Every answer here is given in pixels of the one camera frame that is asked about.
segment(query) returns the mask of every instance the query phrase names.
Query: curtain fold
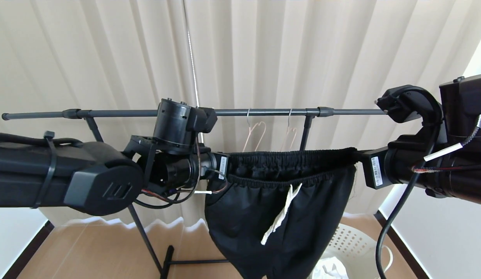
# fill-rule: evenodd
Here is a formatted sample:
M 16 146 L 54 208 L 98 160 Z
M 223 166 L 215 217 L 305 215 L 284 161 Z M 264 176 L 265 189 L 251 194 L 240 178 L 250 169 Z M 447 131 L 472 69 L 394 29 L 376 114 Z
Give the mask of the curtain fold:
M 49 129 L 93 141 L 84 121 L 4 122 L 1 113 L 155 109 L 167 97 L 195 106 L 194 73 L 199 105 L 214 108 L 368 109 L 404 84 L 439 97 L 438 85 L 464 72 L 480 39 L 481 0 L 0 1 L 0 131 L 40 137 Z M 267 129 L 258 150 L 299 148 L 304 117 L 249 117 L 251 126 L 259 121 Z M 297 128 L 292 148 L 292 134 L 283 146 L 288 122 Z M 121 150 L 131 134 L 151 134 L 155 119 L 97 123 Z M 385 116 L 316 118 L 306 148 L 380 148 L 419 125 Z M 219 117 L 205 144 L 241 151 L 248 129 L 246 117 Z M 246 151 L 261 134 L 253 132 Z M 375 213 L 389 191 L 366 188 L 359 166 L 346 210 Z M 197 195 L 166 210 L 137 210 L 144 225 L 183 216 L 189 226 L 203 206 Z M 69 208 L 42 211 L 55 225 L 86 217 Z M 126 210 L 106 219 L 115 217 L 131 222 Z

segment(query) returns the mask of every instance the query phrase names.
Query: clothes rack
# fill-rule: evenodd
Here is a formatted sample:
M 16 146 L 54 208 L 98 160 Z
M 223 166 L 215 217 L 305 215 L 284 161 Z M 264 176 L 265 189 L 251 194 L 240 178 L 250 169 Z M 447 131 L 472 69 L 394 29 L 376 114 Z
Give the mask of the clothes rack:
M 384 112 L 379 109 L 333 109 L 329 107 L 317 107 L 306 109 L 215 109 L 217 116 L 304 116 L 304 130 L 301 139 L 299 150 L 306 149 L 308 135 L 310 133 L 311 124 L 315 117 L 328 117 L 333 115 L 384 115 Z M 67 119 L 84 119 L 93 133 L 96 141 L 103 142 L 102 135 L 99 132 L 96 117 L 156 117 L 157 110 L 81 110 L 68 109 L 59 112 L 37 112 L 37 113 L 3 113 L 3 120 L 13 119 L 38 119 L 38 118 L 67 118 Z M 151 242 L 144 230 L 137 212 L 133 205 L 129 205 L 128 210 L 135 222 L 139 233 L 146 244 L 146 247 L 154 261 L 156 268 L 159 271 L 160 279 L 167 279 L 168 272 L 172 265 L 190 265 L 190 264 L 204 264 L 204 263 L 228 263 L 228 260 L 189 260 L 189 261 L 174 261 L 172 260 L 173 251 L 172 245 L 168 246 L 163 265 L 160 264 L 156 256 Z

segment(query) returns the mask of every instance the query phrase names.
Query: laundry basket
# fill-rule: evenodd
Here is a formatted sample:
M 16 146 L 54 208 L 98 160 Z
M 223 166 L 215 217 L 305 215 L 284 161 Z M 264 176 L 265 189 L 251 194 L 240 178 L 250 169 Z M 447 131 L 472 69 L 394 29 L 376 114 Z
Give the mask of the laundry basket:
M 379 279 L 375 264 L 375 247 L 377 242 L 362 231 L 344 224 L 339 224 L 334 236 L 325 249 L 322 258 L 336 257 L 346 268 L 349 279 Z M 387 246 L 390 260 L 384 271 L 393 263 L 393 253 Z

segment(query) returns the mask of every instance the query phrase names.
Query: baseboard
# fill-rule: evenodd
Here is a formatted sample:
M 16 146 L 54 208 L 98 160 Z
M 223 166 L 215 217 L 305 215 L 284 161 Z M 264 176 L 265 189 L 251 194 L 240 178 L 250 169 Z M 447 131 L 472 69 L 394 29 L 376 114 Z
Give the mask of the baseboard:
M 37 252 L 37 249 L 39 249 L 44 240 L 46 240 L 47 236 L 49 236 L 49 233 L 51 233 L 53 228 L 53 224 L 47 221 L 46 224 L 38 231 L 32 241 L 26 246 L 15 263 L 11 265 L 10 269 L 3 276 L 3 279 L 15 279 L 20 275 L 35 252 Z
M 384 226 L 386 224 L 387 219 L 384 217 L 382 212 L 377 211 L 375 213 L 375 218 L 377 221 Z M 416 278 L 418 279 L 430 279 L 428 275 L 425 273 L 425 270 L 421 267 L 421 265 L 416 261 L 415 257 L 411 254 L 407 246 L 404 244 L 402 239 L 397 235 L 395 232 L 394 228 L 390 228 L 387 232 L 387 235 L 391 238 L 391 240 L 394 242 L 394 245 L 397 247 L 399 252 L 401 253 L 402 257 L 404 260 L 406 260 L 407 264 L 413 270 L 414 274 L 416 275 Z

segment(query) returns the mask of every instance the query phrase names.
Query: wooden floor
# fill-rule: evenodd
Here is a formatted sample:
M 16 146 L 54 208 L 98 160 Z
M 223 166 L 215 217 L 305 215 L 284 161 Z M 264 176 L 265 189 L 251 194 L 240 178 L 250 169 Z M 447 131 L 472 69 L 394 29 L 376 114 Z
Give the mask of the wooden floor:
M 371 215 L 347 215 L 343 224 L 353 226 L 376 239 L 381 226 Z M 173 224 L 152 224 L 147 228 L 152 246 L 161 261 L 168 245 L 175 247 L 174 260 L 223 258 L 209 237 L 204 222 L 184 227 L 182 220 Z M 415 278 L 392 242 L 389 278 Z M 134 226 L 120 222 L 73 221 L 56 227 L 19 276 L 20 279 L 156 279 L 159 273 Z M 237 279 L 240 275 L 230 263 L 172 266 L 170 279 Z

